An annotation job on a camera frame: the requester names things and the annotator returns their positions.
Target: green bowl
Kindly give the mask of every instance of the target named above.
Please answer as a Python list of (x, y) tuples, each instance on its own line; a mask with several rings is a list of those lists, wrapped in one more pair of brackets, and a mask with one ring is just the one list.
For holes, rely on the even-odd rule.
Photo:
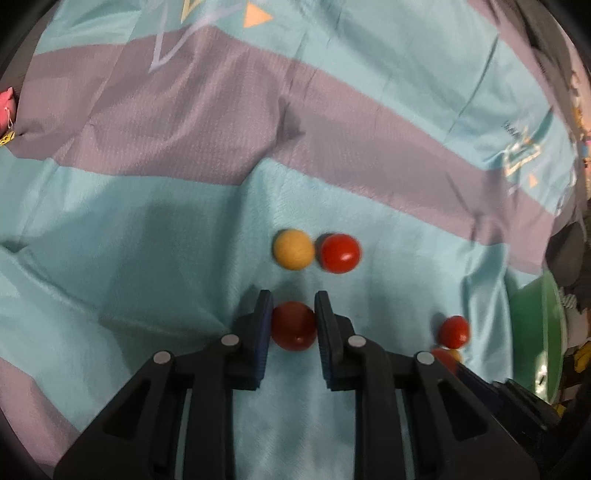
[(564, 309), (549, 271), (509, 300), (514, 380), (542, 400), (558, 394), (563, 363)]

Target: orange ball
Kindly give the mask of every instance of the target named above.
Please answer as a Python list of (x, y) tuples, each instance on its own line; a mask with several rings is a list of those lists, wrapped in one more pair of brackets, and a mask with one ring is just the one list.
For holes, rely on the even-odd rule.
[(451, 354), (451, 350), (446, 350), (444, 348), (434, 348), (431, 350), (431, 353), (443, 364), (444, 367), (446, 367), (452, 374), (456, 375), (457, 360)]
[(464, 363), (464, 359), (462, 357), (462, 354), (458, 350), (448, 350), (448, 351), (449, 351), (449, 354), (454, 358), (454, 360), (456, 362), (459, 362), (461, 364)]
[(285, 230), (275, 239), (273, 255), (287, 270), (302, 270), (314, 261), (314, 244), (301, 230)]

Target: light blue fabric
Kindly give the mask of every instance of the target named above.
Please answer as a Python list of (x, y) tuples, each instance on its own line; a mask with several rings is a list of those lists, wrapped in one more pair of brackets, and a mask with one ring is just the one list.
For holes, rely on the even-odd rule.
[[(270, 159), (232, 187), (101, 176), (2, 149), (0, 179), (0, 356), (79, 429), (154, 351), (201, 347), (262, 288), (307, 304), (326, 289), (359, 333), (407, 355), (434, 345), (445, 316), (466, 315), (466, 363), (487, 380), (511, 375), (505, 245), (465, 241)], [(347, 232), (363, 261), (346, 275), (283, 270), (271, 257), (282, 228)], [(326, 390), (316, 347), (272, 345), (262, 388), (237, 396), (235, 420), (241, 478), (350, 476), (353, 399)]]
[(567, 127), (551, 112), (532, 74), (499, 40), (496, 28), (466, 0), (359, 5), (278, 0), (261, 4), (274, 18), (254, 28), (242, 26), (243, 2), (207, 0), (181, 23), (183, 2), (63, 0), (37, 53), (125, 43), (158, 33), (162, 20), (164, 31), (206, 21), (252, 45), (324, 70), (478, 168), (502, 167), (502, 152), (514, 143), (505, 124), (520, 134), (538, 134), (541, 155), (528, 167), (543, 171), (536, 187), (530, 187), (527, 175), (510, 180), (550, 213), (559, 213), (576, 157)]
[[(176, 30), (182, 5), (63, 0), (38, 53), (126, 43), (155, 35), (163, 19), (163, 31)], [(259, 3), (274, 19), (249, 29), (244, 6), (206, 0), (183, 25), (217, 18), (226, 33), (353, 86), (482, 170), (502, 167), (514, 142), (507, 122), (527, 129), (542, 153), (510, 181), (557, 210), (574, 157), (566, 127), (464, 0), (277, 0)], [(220, 9), (231, 12), (218, 18)], [(363, 260), (346, 275), (317, 264), (283, 270), (271, 244), (284, 228), (351, 234)], [(262, 288), (276, 303), (308, 305), (327, 290), (358, 333), (406, 355), (430, 349), (444, 318), (463, 314), (466, 364), (503, 381), (512, 375), (507, 296), (533, 279), (508, 257), (504, 244), (459, 238), (270, 158), (241, 186), (219, 186), (106, 176), (0, 150), (0, 356), (79, 429), (154, 351), (201, 348), (251, 311)], [(353, 396), (326, 390), (316, 347), (271, 345), (262, 388), (236, 395), (239, 478), (350, 478), (353, 419)]]

